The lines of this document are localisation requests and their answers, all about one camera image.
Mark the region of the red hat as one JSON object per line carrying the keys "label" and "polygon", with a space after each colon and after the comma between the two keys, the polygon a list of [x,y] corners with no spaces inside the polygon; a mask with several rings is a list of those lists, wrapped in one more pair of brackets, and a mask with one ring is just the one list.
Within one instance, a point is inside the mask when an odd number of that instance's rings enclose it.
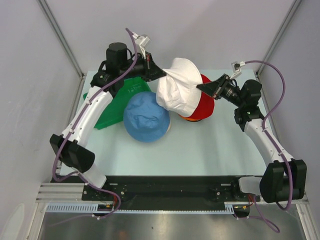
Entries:
{"label": "red hat", "polygon": [[215,102],[210,96],[197,88],[199,84],[209,83],[205,75],[196,73],[188,77],[189,87],[183,117],[203,120],[213,114]]}

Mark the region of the white hat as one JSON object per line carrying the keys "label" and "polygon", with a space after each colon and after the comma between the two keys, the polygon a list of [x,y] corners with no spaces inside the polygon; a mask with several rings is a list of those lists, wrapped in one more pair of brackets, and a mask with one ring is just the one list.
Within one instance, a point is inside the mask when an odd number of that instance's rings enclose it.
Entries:
{"label": "white hat", "polygon": [[157,104],[183,117],[190,117],[202,95],[197,89],[197,85],[202,83],[198,68],[189,59],[176,57],[164,72],[166,76],[159,78],[157,84]]}

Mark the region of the orange bucket hat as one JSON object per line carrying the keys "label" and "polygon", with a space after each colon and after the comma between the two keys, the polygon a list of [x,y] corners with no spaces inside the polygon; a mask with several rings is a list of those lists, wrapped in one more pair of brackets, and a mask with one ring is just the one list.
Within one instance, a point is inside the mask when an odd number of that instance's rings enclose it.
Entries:
{"label": "orange bucket hat", "polygon": [[188,122],[193,122],[193,123],[196,123],[196,122],[200,122],[201,119],[194,119],[194,118],[190,118],[190,117],[183,117],[180,115],[180,117]]}

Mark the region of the light blue hat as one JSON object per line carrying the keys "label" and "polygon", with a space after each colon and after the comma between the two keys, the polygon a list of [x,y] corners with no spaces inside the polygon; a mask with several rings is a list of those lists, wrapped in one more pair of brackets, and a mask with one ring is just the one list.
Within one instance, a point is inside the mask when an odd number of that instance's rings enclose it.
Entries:
{"label": "light blue hat", "polygon": [[133,139],[152,143],[169,131],[171,119],[169,111],[158,105],[156,94],[144,91],[129,100],[123,112],[123,124]]}

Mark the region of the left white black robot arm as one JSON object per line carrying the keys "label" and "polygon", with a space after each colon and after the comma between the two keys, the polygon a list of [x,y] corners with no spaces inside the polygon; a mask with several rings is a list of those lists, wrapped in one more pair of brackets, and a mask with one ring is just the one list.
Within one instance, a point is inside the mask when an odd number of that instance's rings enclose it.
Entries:
{"label": "left white black robot arm", "polygon": [[134,52],[122,42],[114,42],[106,50],[106,59],[93,76],[90,88],[70,124],[49,140],[55,153],[55,162],[62,162],[94,186],[93,194],[100,200],[110,196],[111,188],[105,184],[106,176],[95,165],[95,154],[86,145],[105,108],[113,101],[126,79],[139,77],[145,82],[164,77],[166,73],[153,61],[144,42],[134,43]]}

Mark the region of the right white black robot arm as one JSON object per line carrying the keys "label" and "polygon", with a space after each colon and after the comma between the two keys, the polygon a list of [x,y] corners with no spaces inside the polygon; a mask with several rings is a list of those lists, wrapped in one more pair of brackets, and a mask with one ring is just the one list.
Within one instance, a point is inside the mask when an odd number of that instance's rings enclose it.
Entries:
{"label": "right white black robot arm", "polygon": [[261,177],[243,176],[230,188],[231,196],[242,201],[248,194],[261,196],[267,203],[300,200],[305,194],[307,165],[289,154],[269,132],[267,118],[263,116],[258,103],[262,85],[254,80],[245,81],[242,87],[233,85],[233,80],[223,74],[215,81],[197,85],[207,96],[221,98],[236,106],[235,122],[252,140],[262,156],[266,170]]}

